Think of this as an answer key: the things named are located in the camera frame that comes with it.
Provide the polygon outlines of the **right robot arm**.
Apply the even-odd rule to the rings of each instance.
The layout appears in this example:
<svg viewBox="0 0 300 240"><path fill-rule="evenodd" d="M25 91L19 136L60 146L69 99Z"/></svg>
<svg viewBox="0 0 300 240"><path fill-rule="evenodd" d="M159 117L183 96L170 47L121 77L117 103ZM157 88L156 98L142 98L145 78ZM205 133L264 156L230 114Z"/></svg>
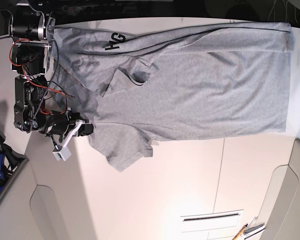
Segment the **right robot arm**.
<svg viewBox="0 0 300 240"><path fill-rule="evenodd" d="M55 80L60 69L58 62L51 79L45 77L52 50L59 49L54 39L55 18L48 1L18 0L9 12L9 34L13 43L8 58L11 69L18 73L15 78L15 127L26 133L37 131L50 138L58 136L61 144L72 137L92 134L93 125L69 106L62 111L46 108L46 101L54 95L65 99L70 96Z"/></svg>

